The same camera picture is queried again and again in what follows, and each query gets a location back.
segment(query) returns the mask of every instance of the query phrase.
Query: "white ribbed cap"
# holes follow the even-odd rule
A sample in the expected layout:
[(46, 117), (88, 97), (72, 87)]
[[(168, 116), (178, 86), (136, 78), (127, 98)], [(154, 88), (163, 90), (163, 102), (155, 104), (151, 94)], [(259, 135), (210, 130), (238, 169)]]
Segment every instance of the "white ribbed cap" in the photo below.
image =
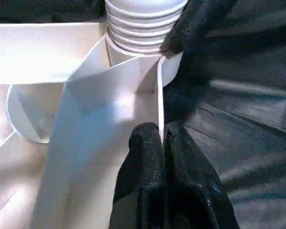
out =
[(105, 0), (110, 36), (137, 53), (166, 50), (164, 41), (188, 0)]

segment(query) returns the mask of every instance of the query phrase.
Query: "white plastic divider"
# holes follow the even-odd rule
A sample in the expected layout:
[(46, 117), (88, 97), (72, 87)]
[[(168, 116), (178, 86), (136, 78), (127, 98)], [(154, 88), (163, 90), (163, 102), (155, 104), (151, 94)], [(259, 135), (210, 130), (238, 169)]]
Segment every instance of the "white plastic divider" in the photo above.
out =
[(88, 57), (68, 79), (31, 229), (108, 228), (131, 131), (154, 122), (164, 139), (162, 80), (172, 80), (181, 54), (160, 57), (140, 55), (97, 73), (97, 60)]
[(0, 147), (0, 229), (29, 228), (47, 148), (16, 133)]
[(0, 24), (0, 83), (64, 82), (107, 23)]

